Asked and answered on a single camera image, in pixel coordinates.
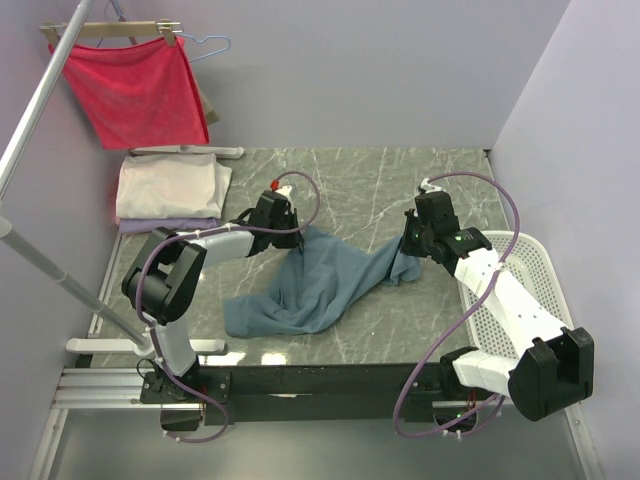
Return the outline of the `grey metal clothes rack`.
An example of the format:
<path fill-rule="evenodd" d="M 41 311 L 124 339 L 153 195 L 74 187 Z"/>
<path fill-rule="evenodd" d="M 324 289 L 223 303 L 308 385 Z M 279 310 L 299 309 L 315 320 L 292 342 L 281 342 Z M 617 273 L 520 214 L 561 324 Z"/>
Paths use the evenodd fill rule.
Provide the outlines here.
<path fill-rule="evenodd" d="M 8 142 L 50 59 L 39 26 L 68 20 L 71 1 L 1 5 L 1 139 Z M 21 156 L 2 211 L 32 245 L 97 292 L 118 284 L 145 242 L 120 236 L 111 206 L 123 154 L 104 150 L 65 81 L 59 81 Z M 68 340 L 91 311 L 9 247 L 1 250 L 1 357 L 67 366 Z"/>

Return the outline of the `white perforated plastic basket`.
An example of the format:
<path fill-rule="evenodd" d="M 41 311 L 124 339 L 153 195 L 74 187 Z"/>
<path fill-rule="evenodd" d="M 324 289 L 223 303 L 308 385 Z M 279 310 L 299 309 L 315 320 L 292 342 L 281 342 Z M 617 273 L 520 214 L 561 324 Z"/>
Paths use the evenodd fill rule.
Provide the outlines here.
<path fill-rule="evenodd" d="M 506 379 L 535 339 L 551 340 L 574 327 L 551 259 L 521 234 L 488 299 L 469 319 L 475 349 L 454 361 L 467 383 Z"/>

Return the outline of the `aluminium rail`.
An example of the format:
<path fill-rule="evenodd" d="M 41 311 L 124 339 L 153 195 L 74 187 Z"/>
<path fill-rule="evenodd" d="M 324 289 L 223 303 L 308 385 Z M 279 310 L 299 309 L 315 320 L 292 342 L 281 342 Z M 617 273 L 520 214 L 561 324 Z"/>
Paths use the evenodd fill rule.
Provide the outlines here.
<path fill-rule="evenodd" d="M 242 400 L 327 400 L 360 395 L 394 402 L 411 364 L 213 366 L 201 370 L 205 392 L 224 407 Z M 167 393 L 149 369 L 72 368 L 63 371 L 54 394 L 59 409 L 195 410 L 188 393 Z"/>

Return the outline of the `wooden clip hanger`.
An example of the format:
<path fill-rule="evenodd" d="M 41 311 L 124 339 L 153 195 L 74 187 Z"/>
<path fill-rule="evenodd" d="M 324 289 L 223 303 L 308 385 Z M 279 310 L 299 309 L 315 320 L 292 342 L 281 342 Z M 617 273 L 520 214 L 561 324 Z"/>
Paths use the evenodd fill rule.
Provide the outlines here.
<path fill-rule="evenodd" d="M 56 46 L 63 34 L 71 27 L 70 23 L 44 23 L 39 31 Z M 138 38 L 162 37 L 174 44 L 174 38 L 183 32 L 183 25 L 168 19 L 158 21 L 114 21 L 84 23 L 76 34 L 76 38 L 128 38 L 135 45 Z"/>

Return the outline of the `red towel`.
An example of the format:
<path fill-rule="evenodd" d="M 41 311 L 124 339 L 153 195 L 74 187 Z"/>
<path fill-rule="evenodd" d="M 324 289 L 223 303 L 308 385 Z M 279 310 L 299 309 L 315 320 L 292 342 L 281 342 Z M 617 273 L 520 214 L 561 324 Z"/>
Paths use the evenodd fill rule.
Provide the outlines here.
<path fill-rule="evenodd" d="M 163 38 L 121 48 L 76 45 L 63 75 L 106 150 L 209 142 L 182 38 L 173 45 Z"/>

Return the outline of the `blue t shirt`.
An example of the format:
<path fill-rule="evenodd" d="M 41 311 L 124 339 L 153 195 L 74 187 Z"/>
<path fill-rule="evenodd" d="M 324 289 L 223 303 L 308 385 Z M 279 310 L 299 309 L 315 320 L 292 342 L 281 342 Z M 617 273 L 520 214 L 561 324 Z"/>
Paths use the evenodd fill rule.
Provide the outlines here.
<path fill-rule="evenodd" d="M 371 254 L 313 226 L 303 238 L 304 247 L 287 253 L 265 292 L 224 302 L 227 335 L 320 333 L 377 285 L 421 277 L 420 260 L 400 252 L 400 237 Z"/>

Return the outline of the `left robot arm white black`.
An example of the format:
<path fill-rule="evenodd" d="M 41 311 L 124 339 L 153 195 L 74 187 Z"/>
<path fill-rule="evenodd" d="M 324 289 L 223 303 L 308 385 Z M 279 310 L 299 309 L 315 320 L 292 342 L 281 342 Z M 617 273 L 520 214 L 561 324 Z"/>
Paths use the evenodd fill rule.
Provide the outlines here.
<path fill-rule="evenodd" d="M 193 399 L 200 388 L 194 370 L 198 359 L 186 323 L 203 269 L 228 260 L 249 258 L 270 247 L 303 245 L 292 188 L 264 191 L 255 207 L 207 236 L 179 234 L 164 227 L 147 238 L 121 282 L 121 291 L 136 311 L 142 311 L 152 337 L 152 358 L 170 372 L 164 389 L 176 401 Z"/>

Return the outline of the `tan cloth behind towel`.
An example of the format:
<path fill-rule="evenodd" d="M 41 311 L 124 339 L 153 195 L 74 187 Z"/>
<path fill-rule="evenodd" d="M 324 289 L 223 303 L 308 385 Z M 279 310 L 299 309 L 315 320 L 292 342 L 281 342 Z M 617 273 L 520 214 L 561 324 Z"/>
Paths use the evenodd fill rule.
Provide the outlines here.
<path fill-rule="evenodd" d="M 205 123 L 207 125 L 211 125 L 217 123 L 219 121 L 219 115 L 216 110 L 213 108 L 211 102 L 207 98 L 207 96 L 203 93 L 201 89 L 198 89 L 203 115 L 205 119 Z"/>

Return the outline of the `black base beam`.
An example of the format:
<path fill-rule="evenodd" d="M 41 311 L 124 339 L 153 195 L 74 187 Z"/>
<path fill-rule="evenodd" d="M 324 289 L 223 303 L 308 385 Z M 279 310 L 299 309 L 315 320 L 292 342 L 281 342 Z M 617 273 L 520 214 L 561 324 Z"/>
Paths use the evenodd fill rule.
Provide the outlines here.
<path fill-rule="evenodd" d="M 140 390 L 144 405 L 185 410 L 208 426 L 237 422 L 389 419 L 410 363 L 201 366 L 178 388 L 158 369 Z"/>

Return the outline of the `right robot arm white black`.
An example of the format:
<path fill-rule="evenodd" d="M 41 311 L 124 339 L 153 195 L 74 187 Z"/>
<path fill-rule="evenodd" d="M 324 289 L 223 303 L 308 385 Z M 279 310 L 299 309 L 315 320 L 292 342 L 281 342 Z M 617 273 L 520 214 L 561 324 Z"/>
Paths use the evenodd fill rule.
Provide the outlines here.
<path fill-rule="evenodd" d="M 504 395 L 528 420 L 538 421 L 593 393 L 595 344 L 549 313 L 507 270 L 478 229 L 463 229 L 444 191 L 421 191 L 406 211 L 400 250 L 443 266 L 480 300 L 508 336 L 512 358 L 480 348 L 443 357 L 439 387 L 460 399 L 472 388 Z"/>

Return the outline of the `folded white t shirt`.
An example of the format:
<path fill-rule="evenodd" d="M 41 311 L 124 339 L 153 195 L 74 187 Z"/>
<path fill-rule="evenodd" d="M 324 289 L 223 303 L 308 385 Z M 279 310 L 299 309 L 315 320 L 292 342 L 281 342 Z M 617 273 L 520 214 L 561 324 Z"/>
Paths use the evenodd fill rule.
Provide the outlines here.
<path fill-rule="evenodd" d="M 232 169 L 213 154 L 128 156 L 115 201 L 121 219 L 219 218 Z"/>

